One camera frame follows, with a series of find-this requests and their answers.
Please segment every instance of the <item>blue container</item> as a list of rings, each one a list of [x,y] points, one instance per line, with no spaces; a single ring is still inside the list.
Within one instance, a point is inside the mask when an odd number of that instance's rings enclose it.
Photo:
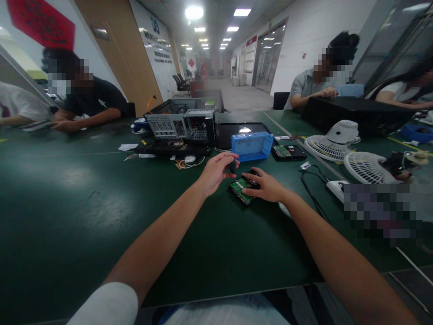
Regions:
[[[420,129],[427,129],[429,133],[418,132]],[[405,125],[400,133],[410,141],[415,140],[419,143],[429,143],[433,141],[433,129],[422,125]]]
[[[239,161],[266,159],[272,149],[274,135],[256,132],[231,136],[231,151],[239,155]]]

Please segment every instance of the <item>white shirt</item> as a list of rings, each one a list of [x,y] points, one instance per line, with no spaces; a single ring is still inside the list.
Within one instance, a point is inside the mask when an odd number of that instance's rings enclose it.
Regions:
[[[133,325],[138,312],[135,291],[124,283],[97,289],[68,325]],[[165,325],[290,325],[261,295],[248,295],[187,303]]]
[[[421,89],[420,87],[412,87],[409,88],[407,92],[404,92],[406,89],[406,85],[407,83],[403,81],[398,81],[396,83],[387,85],[379,93],[383,91],[390,91],[394,93],[394,96],[392,97],[393,100],[404,102],[411,99],[413,96],[415,96]]]
[[[36,95],[0,81],[1,117],[21,115],[35,122],[51,119],[50,107]]]

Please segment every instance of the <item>glass door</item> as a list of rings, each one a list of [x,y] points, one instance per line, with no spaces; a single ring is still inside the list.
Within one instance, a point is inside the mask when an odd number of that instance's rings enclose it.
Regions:
[[[254,85],[267,93],[271,92],[285,30],[285,23],[281,23],[258,39],[259,57]]]

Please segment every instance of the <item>hand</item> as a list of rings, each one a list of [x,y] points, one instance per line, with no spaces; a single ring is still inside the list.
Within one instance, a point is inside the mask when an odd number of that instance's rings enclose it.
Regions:
[[[52,130],[66,133],[73,133],[81,130],[81,126],[76,121],[54,121]]]
[[[229,169],[229,164],[238,159],[239,156],[235,153],[223,152],[211,158],[204,168],[201,176],[195,182],[195,185],[207,196],[215,193],[222,180],[225,178],[236,178],[235,174],[224,173],[224,170]],[[239,162],[236,160],[236,168],[239,168]]]
[[[260,176],[242,173],[243,176],[256,181],[260,185],[259,190],[244,188],[242,193],[262,198],[269,202],[282,202],[287,195],[293,194],[292,191],[281,185],[275,178],[268,175],[263,170],[253,167],[253,170]]]
[[[425,102],[425,103],[419,103],[414,104],[413,109],[429,109],[433,107],[433,102]]]

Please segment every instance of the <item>circuit board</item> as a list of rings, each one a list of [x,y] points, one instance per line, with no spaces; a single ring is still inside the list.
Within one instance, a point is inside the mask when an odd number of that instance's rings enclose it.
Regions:
[[[249,205],[251,201],[254,199],[253,196],[245,195],[244,193],[242,193],[243,188],[248,188],[248,183],[245,179],[243,178],[237,179],[235,182],[230,184],[230,187],[245,205]]]

